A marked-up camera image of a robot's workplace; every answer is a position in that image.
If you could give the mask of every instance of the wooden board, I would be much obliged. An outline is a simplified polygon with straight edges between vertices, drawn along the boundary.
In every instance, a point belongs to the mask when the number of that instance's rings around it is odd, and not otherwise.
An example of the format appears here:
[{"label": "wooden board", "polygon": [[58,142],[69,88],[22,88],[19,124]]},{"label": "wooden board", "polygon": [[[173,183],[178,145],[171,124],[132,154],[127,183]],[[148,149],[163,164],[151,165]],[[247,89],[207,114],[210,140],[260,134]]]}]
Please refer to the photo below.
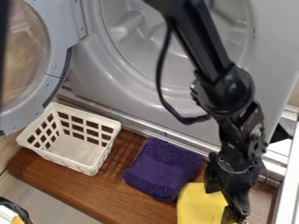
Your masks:
[{"label": "wooden board", "polygon": [[[111,154],[95,177],[72,171],[58,164],[48,162],[34,152],[22,149],[8,164],[8,171],[25,183],[52,195],[68,205],[81,210],[103,223],[177,223],[176,205],[164,204],[152,199],[150,196],[126,185],[122,180],[122,173],[134,161],[138,151],[143,147],[146,138],[122,130],[115,139]],[[202,163],[196,181],[204,180],[206,162]],[[262,204],[258,209],[264,213],[266,220],[270,221],[271,203],[276,189],[267,186],[258,195],[264,197],[268,203]]]},{"label": "wooden board", "polygon": [[5,171],[10,159],[21,149],[16,142],[18,134],[19,132],[11,136],[0,137],[0,176]]},{"label": "wooden board", "polygon": [[26,209],[37,224],[101,224],[8,172],[0,177],[0,195]]}]

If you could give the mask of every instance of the yellow object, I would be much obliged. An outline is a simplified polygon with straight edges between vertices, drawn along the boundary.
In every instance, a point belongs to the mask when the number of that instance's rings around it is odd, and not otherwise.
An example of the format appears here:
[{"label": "yellow object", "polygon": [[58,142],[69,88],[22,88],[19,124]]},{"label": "yellow object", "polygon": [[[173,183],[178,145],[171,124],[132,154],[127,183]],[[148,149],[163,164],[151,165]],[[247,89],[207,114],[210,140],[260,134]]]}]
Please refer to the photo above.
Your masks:
[{"label": "yellow object", "polygon": [[11,224],[24,224],[24,222],[19,216],[16,216],[15,218],[13,218]]},{"label": "yellow object", "polygon": [[177,224],[220,224],[226,206],[221,192],[206,194],[204,183],[189,183],[178,195]]}]

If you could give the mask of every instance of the yellow sponge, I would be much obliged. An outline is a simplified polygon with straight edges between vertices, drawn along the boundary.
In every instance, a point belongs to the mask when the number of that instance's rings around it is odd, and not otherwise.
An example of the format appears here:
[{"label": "yellow sponge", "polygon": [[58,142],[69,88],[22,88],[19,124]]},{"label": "yellow sponge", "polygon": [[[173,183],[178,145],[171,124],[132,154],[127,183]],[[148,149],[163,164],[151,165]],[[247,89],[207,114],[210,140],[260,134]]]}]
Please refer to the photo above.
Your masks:
[{"label": "yellow sponge", "polygon": [[178,195],[177,224],[220,224],[226,206],[221,192],[206,194],[204,183],[189,183]]}]

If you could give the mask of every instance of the washing machine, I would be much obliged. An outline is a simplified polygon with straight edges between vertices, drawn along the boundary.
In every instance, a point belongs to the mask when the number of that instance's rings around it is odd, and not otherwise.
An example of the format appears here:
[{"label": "washing machine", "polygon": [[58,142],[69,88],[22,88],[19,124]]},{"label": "washing machine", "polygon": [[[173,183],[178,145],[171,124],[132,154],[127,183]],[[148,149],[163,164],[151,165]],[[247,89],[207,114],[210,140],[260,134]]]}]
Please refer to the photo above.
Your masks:
[{"label": "washing machine", "polygon": [[[13,0],[0,130],[36,119],[66,77],[72,93],[131,120],[219,146],[215,121],[184,126],[161,105],[155,70],[166,25],[142,0]],[[254,78],[267,139],[296,84],[299,15],[296,0],[208,0],[229,57]],[[205,111],[191,99],[194,68],[174,37],[163,70],[163,95],[183,116]]]}]

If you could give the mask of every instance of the metal frame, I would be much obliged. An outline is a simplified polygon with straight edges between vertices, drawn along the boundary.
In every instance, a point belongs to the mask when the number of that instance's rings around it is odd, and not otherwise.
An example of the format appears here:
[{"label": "metal frame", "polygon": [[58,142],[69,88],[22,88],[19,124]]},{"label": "metal frame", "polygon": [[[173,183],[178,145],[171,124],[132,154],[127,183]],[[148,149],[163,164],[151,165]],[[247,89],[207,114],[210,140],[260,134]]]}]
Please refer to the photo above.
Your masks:
[{"label": "metal frame", "polygon": [[[60,89],[58,95],[59,102],[79,109],[85,109],[95,114],[115,119],[122,123],[122,127],[126,130],[134,132],[144,137],[158,137],[163,140],[172,142],[175,145],[185,147],[190,151],[195,151],[201,154],[205,160],[208,159],[210,152],[218,152],[219,146],[205,142],[203,140],[187,136],[181,132],[173,129],[165,128],[161,125],[145,121],[141,118],[125,114],[116,109],[100,105],[99,103],[83,99],[72,93],[69,84],[66,83]],[[279,186],[283,181],[286,172],[285,157],[278,153],[271,152],[264,157],[264,164],[268,169],[268,184],[272,186]]]},{"label": "metal frame", "polygon": [[299,219],[299,122],[289,155],[288,169],[283,181],[275,213],[275,224],[295,224]]}]

